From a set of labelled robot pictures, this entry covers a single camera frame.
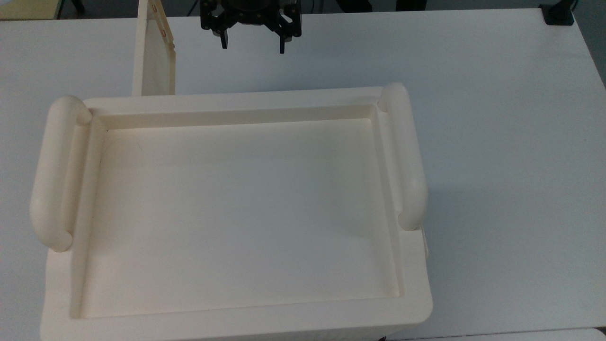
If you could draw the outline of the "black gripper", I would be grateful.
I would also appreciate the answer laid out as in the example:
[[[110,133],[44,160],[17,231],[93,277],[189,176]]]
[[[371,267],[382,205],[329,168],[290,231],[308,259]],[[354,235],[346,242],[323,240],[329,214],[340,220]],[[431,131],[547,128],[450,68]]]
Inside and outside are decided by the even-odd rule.
[[[302,11],[298,0],[200,0],[200,26],[229,46],[227,30],[236,24],[262,26],[279,36],[279,53],[288,39],[302,35]]]

